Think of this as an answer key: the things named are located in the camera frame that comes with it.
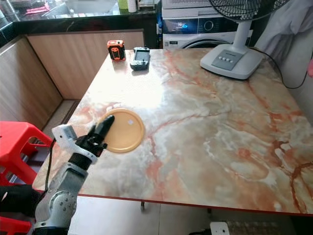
washing machine control panel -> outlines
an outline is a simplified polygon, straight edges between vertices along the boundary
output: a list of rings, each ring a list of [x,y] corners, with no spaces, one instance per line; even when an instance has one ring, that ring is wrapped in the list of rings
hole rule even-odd
[[[167,34],[196,34],[196,33],[220,33],[234,32],[237,30],[234,21],[214,15],[206,18],[186,18],[163,20],[163,33]]]

tape measure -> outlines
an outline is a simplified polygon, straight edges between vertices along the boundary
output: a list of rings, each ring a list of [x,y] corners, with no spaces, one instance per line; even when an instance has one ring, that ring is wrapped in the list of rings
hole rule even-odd
[[[126,59],[123,40],[110,40],[107,43],[107,47],[113,61],[124,61]]]

electric fan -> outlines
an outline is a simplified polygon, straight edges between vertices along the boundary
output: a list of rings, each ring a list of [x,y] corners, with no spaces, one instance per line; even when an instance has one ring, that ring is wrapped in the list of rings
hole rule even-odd
[[[222,16],[238,22],[233,44],[221,44],[207,53],[201,67],[222,76],[248,79],[262,61],[262,54],[247,48],[246,39],[252,20],[264,17],[288,0],[210,0]]]

floor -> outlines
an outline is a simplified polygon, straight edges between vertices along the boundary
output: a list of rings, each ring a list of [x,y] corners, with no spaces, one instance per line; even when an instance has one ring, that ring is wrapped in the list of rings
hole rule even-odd
[[[64,101],[43,130],[52,137],[51,128],[61,123],[73,101]],[[47,149],[39,149],[32,158],[42,162]],[[40,166],[32,166],[36,171]],[[71,235],[188,235],[209,228],[211,221],[276,222],[282,235],[296,235],[291,219],[286,215],[248,213],[227,210],[146,203],[79,196],[77,211],[72,218]]]

wooden cabinet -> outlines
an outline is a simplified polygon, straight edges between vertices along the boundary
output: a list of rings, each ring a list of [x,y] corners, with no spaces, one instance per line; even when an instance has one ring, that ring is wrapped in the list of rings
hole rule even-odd
[[[0,120],[43,128],[62,97],[26,38],[0,50]]]
[[[28,36],[28,40],[64,99],[81,99],[108,55],[107,41],[125,41],[125,49],[143,47],[143,33],[101,32]]]

